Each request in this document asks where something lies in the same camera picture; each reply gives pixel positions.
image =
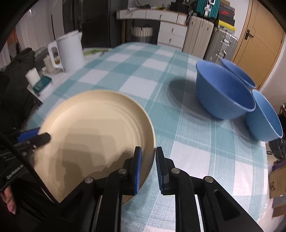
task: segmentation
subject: tablecloth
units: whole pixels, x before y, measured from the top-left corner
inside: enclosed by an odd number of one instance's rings
[[[256,221],[268,188],[265,143],[249,133],[244,117],[218,120],[196,97],[199,58],[166,46],[125,43],[87,64],[58,87],[29,122],[40,126],[65,99],[92,89],[116,90],[151,118],[156,146],[189,175],[213,176]],[[156,164],[122,209],[122,231],[175,230],[174,196],[159,192]]]

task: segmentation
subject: silver suitcase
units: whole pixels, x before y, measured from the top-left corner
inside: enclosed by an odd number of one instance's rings
[[[213,27],[212,22],[192,16],[182,51],[201,59],[204,58]]]
[[[222,58],[231,60],[237,44],[238,39],[232,34],[214,27],[204,59],[217,64],[220,63]]]

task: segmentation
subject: light blue bowl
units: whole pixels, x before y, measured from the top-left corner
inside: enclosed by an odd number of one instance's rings
[[[246,85],[226,68],[210,61],[196,64],[196,92],[200,103],[213,116],[234,119],[255,109]]]
[[[245,73],[240,67],[238,67],[236,64],[232,63],[229,60],[221,59],[221,65],[228,69],[229,71],[233,72],[236,76],[238,76],[244,84],[248,87],[249,90],[253,90],[256,88],[256,84],[251,79],[249,75]]]
[[[256,109],[245,114],[252,134],[264,142],[282,138],[283,130],[280,120],[269,101],[256,89],[252,90],[252,94],[256,101]]]

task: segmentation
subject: green suitcase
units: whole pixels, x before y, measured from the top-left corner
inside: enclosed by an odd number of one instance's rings
[[[216,19],[221,0],[197,0],[196,12],[204,18]]]

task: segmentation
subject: electric kettle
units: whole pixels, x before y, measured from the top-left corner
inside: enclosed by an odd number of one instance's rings
[[[55,41],[49,43],[48,51],[55,68],[61,68],[65,72],[72,72],[84,66],[84,54],[81,44],[82,32],[78,30],[69,32]],[[55,63],[52,48],[56,47],[59,54],[60,63]]]

